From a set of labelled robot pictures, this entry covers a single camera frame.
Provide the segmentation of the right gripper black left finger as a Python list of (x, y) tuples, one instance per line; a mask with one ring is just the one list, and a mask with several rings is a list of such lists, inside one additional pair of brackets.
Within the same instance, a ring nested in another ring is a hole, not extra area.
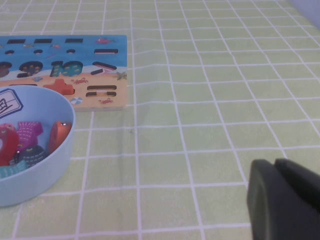
[(254, 240), (320, 238), (320, 211), (296, 194), (275, 163), (252, 161), (246, 201)]

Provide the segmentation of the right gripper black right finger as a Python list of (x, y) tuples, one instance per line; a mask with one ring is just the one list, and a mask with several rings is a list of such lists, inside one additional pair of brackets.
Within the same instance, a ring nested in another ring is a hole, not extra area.
[(306, 203), (320, 211), (320, 175), (285, 158), (274, 162), (275, 168)]

